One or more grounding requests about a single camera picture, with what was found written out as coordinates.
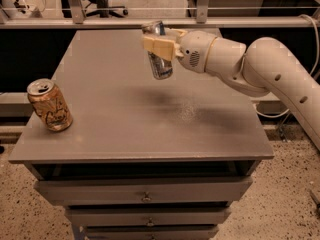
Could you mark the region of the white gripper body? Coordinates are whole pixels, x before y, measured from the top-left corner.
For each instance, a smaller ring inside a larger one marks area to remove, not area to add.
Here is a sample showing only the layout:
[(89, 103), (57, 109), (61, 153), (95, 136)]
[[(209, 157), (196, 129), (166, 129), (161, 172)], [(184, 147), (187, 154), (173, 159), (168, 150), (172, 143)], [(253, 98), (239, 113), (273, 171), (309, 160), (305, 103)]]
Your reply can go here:
[(178, 59), (179, 63), (185, 69), (204, 73), (209, 49), (216, 38), (215, 34), (203, 31), (188, 32), (180, 39), (183, 57)]

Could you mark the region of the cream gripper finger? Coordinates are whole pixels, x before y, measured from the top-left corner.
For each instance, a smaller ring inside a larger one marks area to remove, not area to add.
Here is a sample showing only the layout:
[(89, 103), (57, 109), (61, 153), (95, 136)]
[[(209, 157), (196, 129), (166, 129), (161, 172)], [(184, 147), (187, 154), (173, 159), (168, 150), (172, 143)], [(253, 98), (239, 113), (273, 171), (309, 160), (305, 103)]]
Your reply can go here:
[(166, 38), (165, 36), (144, 35), (142, 46), (144, 50), (167, 61), (183, 57), (180, 45), (172, 38)]
[(186, 30), (183, 29), (174, 29), (174, 28), (166, 28), (165, 35), (168, 39), (179, 41), (183, 36), (187, 34)]

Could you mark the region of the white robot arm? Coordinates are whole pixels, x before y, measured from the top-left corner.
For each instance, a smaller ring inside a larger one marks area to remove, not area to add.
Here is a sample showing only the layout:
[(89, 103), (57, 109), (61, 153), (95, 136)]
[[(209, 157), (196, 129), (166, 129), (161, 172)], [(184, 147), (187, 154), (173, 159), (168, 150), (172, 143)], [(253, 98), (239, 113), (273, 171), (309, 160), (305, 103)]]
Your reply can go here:
[(146, 51), (245, 95), (273, 93), (320, 148), (320, 85), (278, 40), (264, 37), (247, 46), (204, 31), (165, 29), (145, 30), (142, 42)]

